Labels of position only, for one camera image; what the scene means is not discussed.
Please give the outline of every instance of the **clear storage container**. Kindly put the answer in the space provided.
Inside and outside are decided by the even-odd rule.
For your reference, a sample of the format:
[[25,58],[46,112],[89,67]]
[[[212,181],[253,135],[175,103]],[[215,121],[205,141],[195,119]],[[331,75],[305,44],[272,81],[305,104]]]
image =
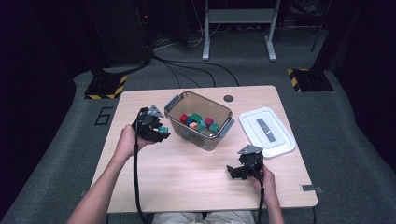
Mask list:
[[[205,150],[213,150],[234,123],[233,112],[228,107],[192,91],[175,96],[165,106],[164,114],[171,120],[175,133]],[[180,120],[183,115],[193,114],[201,116],[202,120],[213,119],[218,129],[213,132],[206,127],[198,131]]]

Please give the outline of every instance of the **person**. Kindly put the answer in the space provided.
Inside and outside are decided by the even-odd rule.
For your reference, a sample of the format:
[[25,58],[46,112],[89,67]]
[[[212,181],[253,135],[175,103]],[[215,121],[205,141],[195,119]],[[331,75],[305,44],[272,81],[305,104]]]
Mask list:
[[[67,223],[103,223],[106,219],[107,209],[110,204],[111,195],[116,186],[120,171],[125,163],[134,155],[134,129],[126,125],[120,134],[119,142],[115,152],[110,159],[106,169],[99,176],[90,190],[75,208]],[[137,144],[140,151],[154,142],[138,138]],[[276,194],[276,182],[274,174],[264,165],[262,169],[264,202],[267,205],[269,223],[282,224],[282,216],[279,199]],[[253,187],[260,194],[261,186],[259,180],[250,178]],[[160,213],[155,214],[153,224],[251,224],[254,223],[254,212],[252,211],[229,211],[212,212],[203,220],[201,213]]]

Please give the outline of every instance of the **wooden surface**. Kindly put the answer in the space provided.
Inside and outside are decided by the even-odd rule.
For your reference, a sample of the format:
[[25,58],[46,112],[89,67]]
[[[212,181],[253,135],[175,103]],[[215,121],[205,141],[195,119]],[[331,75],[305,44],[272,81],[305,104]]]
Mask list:
[[[259,195],[250,181],[231,179],[226,165],[239,167],[237,151],[249,144],[239,115],[253,109],[270,107],[291,131],[276,88],[273,86],[177,89],[160,91],[126,91],[114,115],[92,183],[105,170],[120,131],[131,124],[141,107],[156,105],[163,113],[164,106],[177,94],[193,91],[233,111],[235,124],[212,151],[205,151],[173,132],[170,120],[162,118],[171,135],[138,156],[140,202],[144,212],[215,211],[257,209]],[[225,95],[233,101],[223,100]],[[264,164],[276,176],[277,193],[283,208],[311,207],[317,204],[314,191],[302,191],[300,185],[311,180],[297,147],[290,153]],[[133,159],[120,173],[108,213],[136,212],[134,200]]]

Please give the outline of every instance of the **human arm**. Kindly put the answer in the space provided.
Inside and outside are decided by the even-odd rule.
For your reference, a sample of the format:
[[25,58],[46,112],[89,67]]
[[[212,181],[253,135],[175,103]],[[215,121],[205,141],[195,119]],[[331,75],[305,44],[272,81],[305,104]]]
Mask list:
[[[134,155],[134,135],[131,125],[122,129],[116,150],[106,169],[78,204],[67,223],[103,223],[120,171]],[[153,143],[139,137],[137,144],[140,150]]]
[[[270,224],[283,224],[282,210],[280,209],[279,199],[276,194],[275,175],[264,165],[262,168],[263,187],[264,187],[264,201],[267,205],[269,223]],[[253,182],[254,189],[260,194],[262,188],[258,179],[250,177]]]

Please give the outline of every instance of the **white plastic lid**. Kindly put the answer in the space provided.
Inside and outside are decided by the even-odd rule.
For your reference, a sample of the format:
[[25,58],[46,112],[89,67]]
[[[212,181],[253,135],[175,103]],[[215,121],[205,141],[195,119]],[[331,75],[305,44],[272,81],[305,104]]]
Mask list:
[[265,159],[293,151],[296,147],[294,138],[271,108],[263,107],[242,113],[239,121],[251,145],[263,148]]

